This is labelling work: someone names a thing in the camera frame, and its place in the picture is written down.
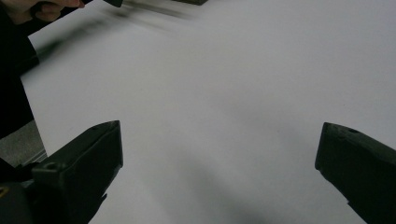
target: black sleeve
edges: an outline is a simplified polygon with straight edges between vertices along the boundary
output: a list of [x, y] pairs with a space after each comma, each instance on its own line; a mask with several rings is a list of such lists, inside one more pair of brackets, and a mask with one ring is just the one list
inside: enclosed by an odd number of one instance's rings
[[33, 120], [20, 75], [36, 64], [29, 39], [0, 7], [0, 139]]

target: white table surface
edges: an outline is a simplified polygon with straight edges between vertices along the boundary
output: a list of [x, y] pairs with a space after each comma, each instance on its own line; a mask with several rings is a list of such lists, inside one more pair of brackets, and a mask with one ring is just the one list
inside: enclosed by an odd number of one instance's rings
[[95, 0], [31, 36], [49, 154], [119, 119], [124, 167], [91, 223], [364, 223], [315, 170], [323, 122], [396, 147], [396, 1]]

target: table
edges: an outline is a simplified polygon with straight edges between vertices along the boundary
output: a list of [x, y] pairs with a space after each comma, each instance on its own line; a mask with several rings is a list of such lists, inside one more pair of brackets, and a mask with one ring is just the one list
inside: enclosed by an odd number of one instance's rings
[[364, 223], [314, 162], [325, 121], [396, 147], [396, 2], [148, 3], [178, 13], [94, 1], [31, 36], [49, 154], [121, 123], [91, 223]]

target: white surface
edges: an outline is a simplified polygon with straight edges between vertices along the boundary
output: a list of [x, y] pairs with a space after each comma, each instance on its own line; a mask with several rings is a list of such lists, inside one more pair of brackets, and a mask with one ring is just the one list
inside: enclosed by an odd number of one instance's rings
[[396, 2], [162, 6], [185, 15], [95, 1], [31, 38], [65, 39], [23, 78], [49, 153], [121, 123], [92, 223], [364, 223], [314, 162], [324, 121], [396, 147]]

